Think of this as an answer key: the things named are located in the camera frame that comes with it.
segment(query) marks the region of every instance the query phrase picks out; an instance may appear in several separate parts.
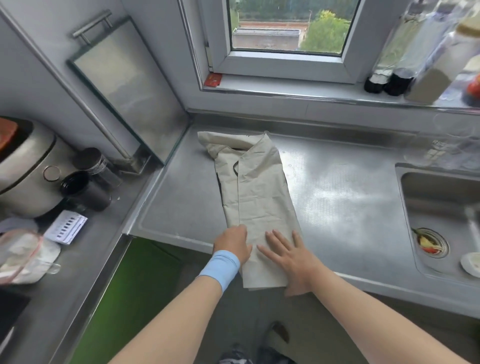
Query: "plastic container with pink rim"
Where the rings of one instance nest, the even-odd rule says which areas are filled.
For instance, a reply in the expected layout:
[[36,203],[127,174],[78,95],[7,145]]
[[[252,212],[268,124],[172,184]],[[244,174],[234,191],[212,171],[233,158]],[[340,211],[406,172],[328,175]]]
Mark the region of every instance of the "plastic container with pink rim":
[[54,261],[60,246],[28,230],[15,229],[0,237],[0,285],[35,283],[46,273],[58,273]]

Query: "black cup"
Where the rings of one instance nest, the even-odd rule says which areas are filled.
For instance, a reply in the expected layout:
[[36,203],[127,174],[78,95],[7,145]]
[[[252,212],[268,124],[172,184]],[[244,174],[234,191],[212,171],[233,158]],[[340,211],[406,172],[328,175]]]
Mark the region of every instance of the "black cup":
[[60,185],[60,192],[63,197],[70,198],[94,211],[105,210],[111,202],[110,194],[94,182],[84,170],[65,177]]

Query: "blue wristband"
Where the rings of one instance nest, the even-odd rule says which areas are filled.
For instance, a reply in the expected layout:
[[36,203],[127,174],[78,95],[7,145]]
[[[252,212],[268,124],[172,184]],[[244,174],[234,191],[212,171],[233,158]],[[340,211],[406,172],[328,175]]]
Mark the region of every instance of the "blue wristband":
[[198,276],[209,276],[216,279],[222,286],[222,293],[235,278],[240,269],[240,261],[235,254],[228,250],[215,252],[205,268]]

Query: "drain strainer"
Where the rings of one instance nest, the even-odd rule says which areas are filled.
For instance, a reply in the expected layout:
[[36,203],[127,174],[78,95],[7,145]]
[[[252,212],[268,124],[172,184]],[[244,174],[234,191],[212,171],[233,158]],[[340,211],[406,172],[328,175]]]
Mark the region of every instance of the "drain strainer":
[[428,240],[430,240],[433,244],[439,247],[437,253],[429,253],[421,249],[424,254],[432,258],[443,258],[450,251],[450,247],[448,246],[447,240],[445,240],[445,238],[439,233],[437,233],[436,231],[433,231],[432,229],[428,229],[428,228],[418,228],[418,229],[412,229],[412,230],[417,236],[416,241],[419,246],[420,246],[419,236],[423,235]]

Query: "sink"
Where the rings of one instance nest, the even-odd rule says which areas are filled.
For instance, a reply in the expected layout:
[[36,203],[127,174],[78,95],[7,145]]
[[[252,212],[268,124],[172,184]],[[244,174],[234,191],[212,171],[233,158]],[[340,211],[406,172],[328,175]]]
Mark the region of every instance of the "sink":
[[480,279],[460,265],[463,254],[480,252],[480,179],[403,167],[397,167],[397,174],[409,228],[429,229],[448,245],[446,254],[430,255],[412,233],[417,268],[427,275],[480,286]]

